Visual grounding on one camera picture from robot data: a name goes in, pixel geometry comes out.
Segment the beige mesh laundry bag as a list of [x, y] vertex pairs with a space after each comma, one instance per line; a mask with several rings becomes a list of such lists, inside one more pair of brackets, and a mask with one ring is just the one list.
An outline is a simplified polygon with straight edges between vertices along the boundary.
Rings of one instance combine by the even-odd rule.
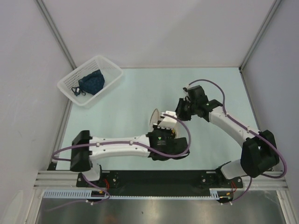
[[[150, 132], [152, 132], [154, 130], [154, 124], [157, 124], [158, 121], [160, 120], [160, 115], [161, 115], [161, 112], [157, 108], [155, 108], [151, 115], [151, 118], [149, 120], [149, 131]], [[178, 123], [176, 123], [176, 125], [172, 129], [172, 134], [174, 135], [175, 139], [180, 137]]]

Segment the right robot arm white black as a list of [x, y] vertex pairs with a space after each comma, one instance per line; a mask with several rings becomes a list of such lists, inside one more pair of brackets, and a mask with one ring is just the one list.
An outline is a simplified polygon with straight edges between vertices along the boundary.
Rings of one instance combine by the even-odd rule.
[[189, 121], [195, 115], [203, 118], [226, 132], [242, 148], [240, 159], [220, 166], [221, 172], [215, 176], [220, 187], [227, 187], [238, 176], [255, 178], [279, 163], [279, 156], [273, 150], [275, 138], [270, 131], [252, 130], [230, 117], [224, 105], [215, 99], [209, 100], [200, 85], [183, 90], [186, 96], [179, 99], [176, 108], [180, 120]]

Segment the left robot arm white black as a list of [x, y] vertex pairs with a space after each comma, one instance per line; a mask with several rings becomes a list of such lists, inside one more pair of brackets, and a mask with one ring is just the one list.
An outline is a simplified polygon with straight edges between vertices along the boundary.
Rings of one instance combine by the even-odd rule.
[[183, 159], [190, 153], [185, 137], [175, 138], [171, 129], [155, 128], [147, 134], [123, 139], [98, 138], [89, 130], [81, 131], [72, 141], [70, 171], [83, 173], [92, 186], [103, 182], [101, 166], [96, 161], [108, 157], [139, 156], [154, 161]]

